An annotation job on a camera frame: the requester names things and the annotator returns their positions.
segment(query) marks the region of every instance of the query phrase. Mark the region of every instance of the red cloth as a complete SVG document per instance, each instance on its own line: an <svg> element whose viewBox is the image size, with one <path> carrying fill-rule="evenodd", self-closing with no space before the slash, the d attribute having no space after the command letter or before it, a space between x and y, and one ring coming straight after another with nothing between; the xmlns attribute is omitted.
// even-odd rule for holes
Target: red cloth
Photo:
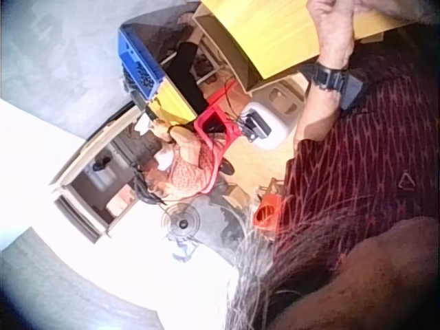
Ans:
<svg viewBox="0 0 440 330"><path fill-rule="evenodd" d="M287 163L276 251L286 232L341 210L356 219L331 260L402 219L438 218L439 86L435 71L385 44L361 45L351 67L368 90L323 142L302 141Z"/></svg>

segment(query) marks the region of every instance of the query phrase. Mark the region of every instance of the red plastic chair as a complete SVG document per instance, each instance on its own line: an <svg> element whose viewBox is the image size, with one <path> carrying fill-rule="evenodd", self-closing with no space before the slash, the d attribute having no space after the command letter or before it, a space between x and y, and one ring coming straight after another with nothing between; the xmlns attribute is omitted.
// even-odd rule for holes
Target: red plastic chair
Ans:
<svg viewBox="0 0 440 330"><path fill-rule="evenodd" d="M199 115L194 121L194 128L196 132L199 134L200 138L208 145L208 147L212 150L214 155L214 168L212 171L211 179L208 185L201 191L203 194L209 193L214 187L217 174L219 172L219 167L221 164L221 160L223 159L223 155L230 147L230 145L241 136L241 131L239 126L231 121L229 117L223 112L221 107L217 104L222 97L224 97L229 89L232 88L236 83L235 80L226 85L225 88L218 90L214 95L212 95L208 102L210 106ZM212 139L205 132L205 127L209 126L212 122L221 123L225 127L225 144L222 147L219 147L217 144L213 143Z"/></svg>

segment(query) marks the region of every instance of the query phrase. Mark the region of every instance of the blue plastic crate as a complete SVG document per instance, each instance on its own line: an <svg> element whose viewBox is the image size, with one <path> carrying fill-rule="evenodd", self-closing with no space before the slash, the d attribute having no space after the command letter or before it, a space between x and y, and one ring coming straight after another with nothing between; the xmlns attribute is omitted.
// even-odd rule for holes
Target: blue plastic crate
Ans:
<svg viewBox="0 0 440 330"><path fill-rule="evenodd" d="M152 100L165 77L165 72L128 25L119 29L118 53L122 65L145 100Z"/></svg>

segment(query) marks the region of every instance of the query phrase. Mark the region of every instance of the orange container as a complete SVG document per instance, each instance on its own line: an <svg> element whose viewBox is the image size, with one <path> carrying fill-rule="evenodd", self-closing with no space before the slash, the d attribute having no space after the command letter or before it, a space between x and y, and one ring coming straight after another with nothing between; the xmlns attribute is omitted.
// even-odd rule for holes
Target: orange container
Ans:
<svg viewBox="0 0 440 330"><path fill-rule="evenodd" d="M254 226L267 232L276 231L278 216L281 211L281 196L268 194L261 200L254 214Z"/></svg>

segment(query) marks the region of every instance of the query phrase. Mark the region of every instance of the man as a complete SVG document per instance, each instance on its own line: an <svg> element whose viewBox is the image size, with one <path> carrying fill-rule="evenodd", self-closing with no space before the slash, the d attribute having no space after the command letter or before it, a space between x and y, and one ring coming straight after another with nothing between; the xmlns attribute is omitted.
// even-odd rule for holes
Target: man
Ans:
<svg viewBox="0 0 440 330"><path fill-rule="evenodd" d="M261 276L264 250L246 245L227 330L438 329L409 323L426 302L438 313L438 77L396 31L355 48L358 5L439 17L430 1L308 1L318 74L287 163L272 266ZM347 67L365 95L342 113L333 83Z"/></svg>

